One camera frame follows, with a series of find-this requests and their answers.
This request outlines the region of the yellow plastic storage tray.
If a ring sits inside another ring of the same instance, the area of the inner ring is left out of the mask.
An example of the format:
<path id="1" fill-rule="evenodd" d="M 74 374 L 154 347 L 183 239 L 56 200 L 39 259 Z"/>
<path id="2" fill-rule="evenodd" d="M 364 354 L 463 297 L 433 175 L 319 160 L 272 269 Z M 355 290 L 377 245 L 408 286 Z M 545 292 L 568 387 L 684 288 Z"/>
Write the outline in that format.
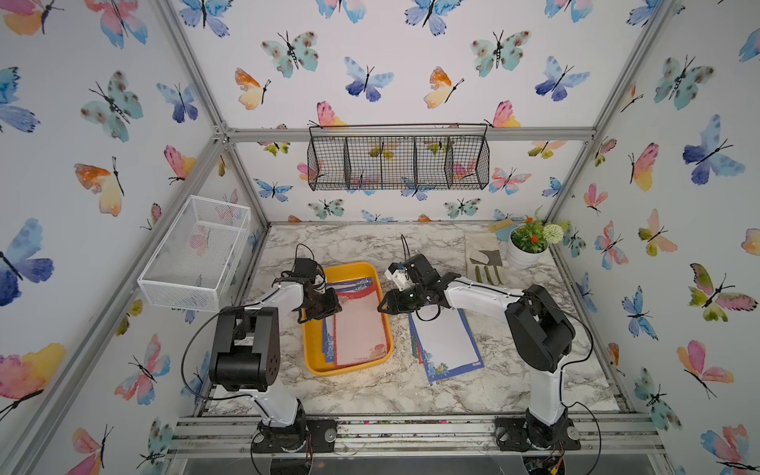
<path id="1" fill-rule="evenodd" d="M 389 317 L 378 311 L 384 298 L 375 267 L 368 262 L 326 269 L 342 310 L 303 325 L 304 360 L 316 376 L 330 377 L 385 363 L 394 351 Z"/>

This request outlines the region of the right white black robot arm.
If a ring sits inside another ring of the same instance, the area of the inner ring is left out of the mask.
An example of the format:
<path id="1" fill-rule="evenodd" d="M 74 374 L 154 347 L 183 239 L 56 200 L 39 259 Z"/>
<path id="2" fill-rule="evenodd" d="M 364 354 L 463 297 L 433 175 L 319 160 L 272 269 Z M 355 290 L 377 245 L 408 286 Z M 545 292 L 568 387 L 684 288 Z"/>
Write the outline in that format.
<path id="1" fill-rule="evenodd" d="M 421 253 L 391 263 L 385 276 L 396 288 L 379 304 L 382 314 L 412 314 L 433 307 L 439 313 L 472 311 L 508 325 L 518 356 L 530 368 L 530 403 L 524 415 L 494 421 L 495 443 L 501 451 L 581 448 L 578 429 L 563 402 L 563 369 L 571 363 L 567 358 L 576 332 L 544 287 L 508 290 L 454 272 L 440 275 Z"/>

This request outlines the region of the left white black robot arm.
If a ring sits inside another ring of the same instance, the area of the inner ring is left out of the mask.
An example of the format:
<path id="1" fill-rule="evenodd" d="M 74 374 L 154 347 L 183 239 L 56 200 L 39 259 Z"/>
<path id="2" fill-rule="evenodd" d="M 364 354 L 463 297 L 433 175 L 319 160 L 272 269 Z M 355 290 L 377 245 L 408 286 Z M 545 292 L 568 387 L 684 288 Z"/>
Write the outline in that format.
<path id="1" fill-rule="evenodd" d="M 227 391 L 210 397 L 191 387 L 180 371 L 184 388 L 203 401 L 240 399 L 257 411 L 250 454 L 330 453 L 336 444 L 336 421 L 311 420 L 303 403 L 277 382 L 281 366 L 282 317 L 300 314 L 300 323 L 319 322 L 342 307 L 334 289 L 325 289 L 324 269 L 312 257 L 297 257 L 290 269 L 255 302 L 229 306 L 206 321 L 216 330 L 209 355 L 208 379 Z"/>

